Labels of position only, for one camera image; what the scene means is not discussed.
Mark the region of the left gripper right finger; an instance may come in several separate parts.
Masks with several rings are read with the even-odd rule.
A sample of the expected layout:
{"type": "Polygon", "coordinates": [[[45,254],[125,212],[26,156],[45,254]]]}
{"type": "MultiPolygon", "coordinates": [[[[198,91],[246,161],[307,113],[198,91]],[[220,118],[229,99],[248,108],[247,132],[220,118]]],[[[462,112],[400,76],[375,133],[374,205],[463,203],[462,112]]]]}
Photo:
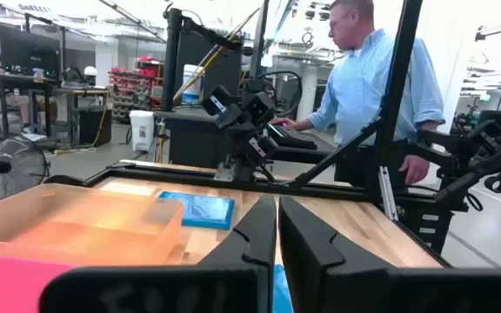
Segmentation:
{"type": "Polygon", "coordinates": [[[501,312],[501,269],[396,267],[288,196],[278,228],[296,312],[501,312]]]}

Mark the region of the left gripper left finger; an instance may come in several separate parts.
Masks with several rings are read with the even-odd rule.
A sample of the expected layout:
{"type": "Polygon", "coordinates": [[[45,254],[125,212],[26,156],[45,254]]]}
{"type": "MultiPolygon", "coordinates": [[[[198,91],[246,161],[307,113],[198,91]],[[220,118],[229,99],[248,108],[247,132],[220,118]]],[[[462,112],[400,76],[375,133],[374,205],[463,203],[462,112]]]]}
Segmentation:
{"type": "Polygon", "coordinates": [[[199,263],[69,270],[44,289],[47,313],[269,312],[277,206],[261,196],[230,234],[199,263]]]}

